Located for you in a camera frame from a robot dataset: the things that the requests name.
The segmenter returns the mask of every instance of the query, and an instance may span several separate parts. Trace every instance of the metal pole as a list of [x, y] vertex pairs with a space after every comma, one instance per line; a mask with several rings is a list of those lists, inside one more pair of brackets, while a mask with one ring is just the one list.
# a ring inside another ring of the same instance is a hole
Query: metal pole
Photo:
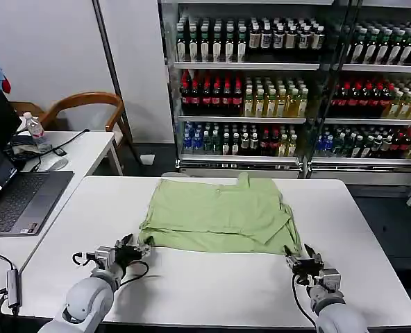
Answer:
[[[111, 81], [113, 83], [113, 87], [115, 89], [116, 95], [121, 97], [121, 99], [122, 99], [121, 87], [119, 86], [119, 81], [117, 79], [115, 63], [113, 61], [113, 56], [111, 54], [110, 43], [108, 42], [107, 30], [106, 30], [106, 25], [103, 21], [101, 6], [99, 5], [99, 0], [92, 0], [92, 3], [93, 3], [94, 14], [96, 15], [97, 26], [99, 27], [99, 32], [101, 34], [103, 51], [106, 55], [108, 70], [110, 71], [110, 76], [111, 76]], [[125, 105], [124, 105], [124, 112], [122, 113], [121, 117], [122, 117], [122, 121], [124, 122], [125, 127], [126, 127], [126, 131], [127, 131], [126, 135], [128, 135], [130, 140], [133, 142], [133, 136], [131, 134], [130, 124], [128, 122]], [[131, 152], [132, 152], [136, 162], [139, 165], [142, 165], [141, 158], [136, 153], [136, 151], [135, 151], [135, 149], [132, 145], [130, 145], [130, 149], [131, 149]]]

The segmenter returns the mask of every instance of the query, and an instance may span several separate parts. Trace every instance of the white tabletop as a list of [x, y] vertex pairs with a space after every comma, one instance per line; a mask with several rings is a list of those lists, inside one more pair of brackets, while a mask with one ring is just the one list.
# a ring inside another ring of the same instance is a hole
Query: white tabletop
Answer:
[[[229, 178], [173, 179], [235, 183]], [[158, 181], [86, 177], [23, 272], [20, 315], [54, 317], [66, 292], [93, 268], [76, 267], [72, 255], [137, 234]], [[363, 313], [368, 326], [411, 326], [411, 301], [345, 185], [339, 180], [274, 181], [292, 206], [301, 240], [342, 274], [345, 300]], [[156, 248], [146, 261], [149, 274], [115, 294], [106, 321], [310, 327], [295, 305], [292, 272], [281, 255]], [[310, 313], [304, 287], [298, 294]], [[3, 311], [10, 313], [5, 305]]]
[[[58, 146], [71, 139], [79, 132], [47, 132], [47, 137], [53, 146]], [[93, 173], [97, 168], [102, 158], [106, 155], [113, 140], [113, 134], [107, 132], [87, 132], [63, 149], [67, 152], [66, 158], [69, 163], [62, 169], [63, 171], [73, 171], [73, 178], [70, 180], [67, 188], [62, 193], [59, 201], [56, 203], [52, 213], [42, 227], [39, 233], [35, 236], [27, 237], [0, 237], [0, 253], [8, 257], [14, 265], [21, 270], [27, 263], [30, 256], [33, 254], [37, 245], [44, 238], [50, 226], [59, 215], [61, 209], [73, 194], [81, 180]], [[44, 164], [50, 158], [56, 158], [56, 155], [50, 153], [42, 157]], [[29, 161], [24, 171], [29, 171], [37, 163], [37, 159]], [[6, 286], [6, 271], [9, 265], [0, 260], [0, 289]]]

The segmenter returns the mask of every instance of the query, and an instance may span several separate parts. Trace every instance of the water bottle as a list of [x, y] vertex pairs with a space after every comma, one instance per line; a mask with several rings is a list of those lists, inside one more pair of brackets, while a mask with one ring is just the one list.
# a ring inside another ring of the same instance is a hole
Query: water bottle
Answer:
[[45, 131], [40, 122], [37, 119], [34, 119], [30, 112], [25, 112], [24, 117], [26, 119], [26, 129], [30, 132], [39, 152], [46, 153], [50, 151], [53, 146], [45, 137]]

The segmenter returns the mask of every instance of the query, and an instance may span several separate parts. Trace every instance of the shelf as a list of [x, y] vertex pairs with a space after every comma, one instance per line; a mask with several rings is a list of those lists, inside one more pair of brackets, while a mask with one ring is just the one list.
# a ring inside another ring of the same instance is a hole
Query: shelf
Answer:
[[411, 167], [411, 160], [389, 158], [314, 157], [312, 164], [358, 165], [377, 167]]
[[162, 0], [163, 3], [267, 3], [273, 5], [331, 5], [333, 0]]
[[240, 69], [266, 71], [316, 71], [317, 63], [300, 62], [174, 62], [177, 69]]
[[181, 154], [181, 161], [196, 163], [298, 164], [298, 159], [296, 157], [274, 156], [223, 156]]
[[411, 66], [345, 64], [342, 71], [377, 71], [386, 73], [411, 73]]
[[179, 116], [180, 121], [204, 121], [210, 123], [304, 123], [305, 118], [255, 118], [255, 117], [201, 117]]
[[354, 125], [395, 125], [395, 126], [411, 126], [411, 119], [355, 119], [355, 118], [327, 118], [324, 121], [327, 123], [336, 124], [354, 124]]

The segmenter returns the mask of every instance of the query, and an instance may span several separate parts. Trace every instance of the wooden chair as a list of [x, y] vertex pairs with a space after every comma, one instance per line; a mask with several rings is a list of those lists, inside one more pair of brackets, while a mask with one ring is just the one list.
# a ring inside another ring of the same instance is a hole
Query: wooden chair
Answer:
[[135, 149], [133, 147], [133, 138], [131, 137], [131, 133], [128, 131], [127, 126], [121, 118], [122, 113], [125, 111], [124, 103], [122, 102], [121, 98], [115, 94], [110, 94], [107, 92], [83, 92], [80, 94], [68, 96], [67, 98], [55, 103], [45, 114], [45, 116], [40, 119], [40, 122], [42, 123], [44, 128], [47, 128], [47, 126], [49, 126], [53, 121], [56, 120], [56, 117], [58, 116], [60, 111], [89, 104], [109, 104], [116, 107], [116, 110], [107, 121], [106, 132], [112, 132], [113, 127], [115, 127], [115, 124], [117, 124], [119, 129], [121, 130], [122, 138], [120, 142], [113, 140], [115, 148], [117, 149], [123, 143], [126, 143], [131, 149], [136, 162], [141, 165], [141, 159], [139, 158], [139, 155], [135, 152]]

